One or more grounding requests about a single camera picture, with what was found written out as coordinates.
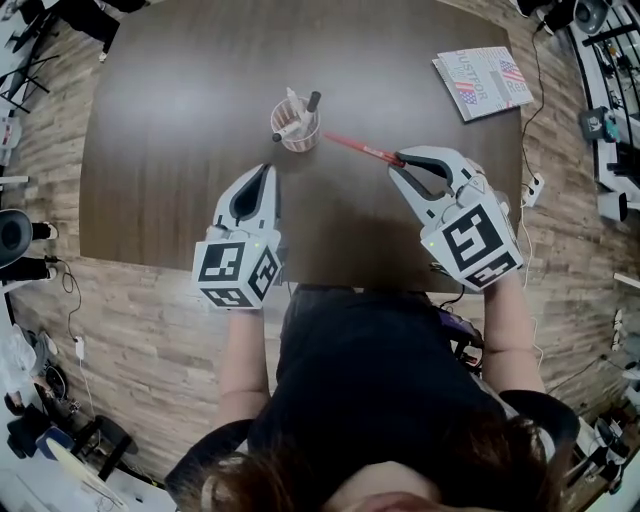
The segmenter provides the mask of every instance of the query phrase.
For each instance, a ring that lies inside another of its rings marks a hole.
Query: book
[[[465,121],[533,101],[524,76],[504,46],[439,53],[433,65]]]

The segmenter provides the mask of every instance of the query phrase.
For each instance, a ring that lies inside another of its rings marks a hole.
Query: electrical outlet
[[[533,176],[529,182],[529,186],[522,194],[522,202],[524,206],[528,206],[529,208],[533,208],[536,204],[538,197],[540,197],[540,192],[542,192],[542,187],[544,187],[544,179],[540,173],[537,172]]]

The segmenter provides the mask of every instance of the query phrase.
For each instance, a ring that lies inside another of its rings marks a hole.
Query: forearm
[[[533,349],[533,321],[516,272],[485,290],[484,317],[486,350]]]
[[[262,310],[229,313],[229,340],[218,384],[221,395],[269,393]]]
[[[485,290],[484,380],[498,393],[544,392],[534,351],[533,321],[520,277],[513,272]]]

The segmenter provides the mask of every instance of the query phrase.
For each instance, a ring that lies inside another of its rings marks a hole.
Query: dark brown tabletop
[[[508,195],[515,225],[520,112],[463,123],[431,63],[480,46],[509,46],[506,31],[434,0],[168,0],[128,15],[89,121],[81,254],[190,270],[220,194],[271,162],[287,279],[459,290],[429,271],[383,162],[326,139],[291,153],[269,119],[287,86],[318,90],[325,130],[389,151],[455,148]]]

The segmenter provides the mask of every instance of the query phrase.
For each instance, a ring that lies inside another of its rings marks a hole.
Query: red marker
[[[396,165],[398,167],[404,167],[405,165],[402,160],[399,160],[396,155],[394,155],[393,153],[390,153],[389,151],[382,151],[381,149],[375,149],[361,142],[357,142],[353,139],[348,139],[347,137],[343,137],[342,135],[338,135],[332,132],[324,132],[324,136],[329,140],[337,142],[338,144],[342,144],[343,146],[347,146],[349,148],[353,148],[358,151],[361,151],[362,153],[367,153],[371,156],[375,156],[376,158],[379,158],[380,160],[384,160],[385,162],[391,165]]]

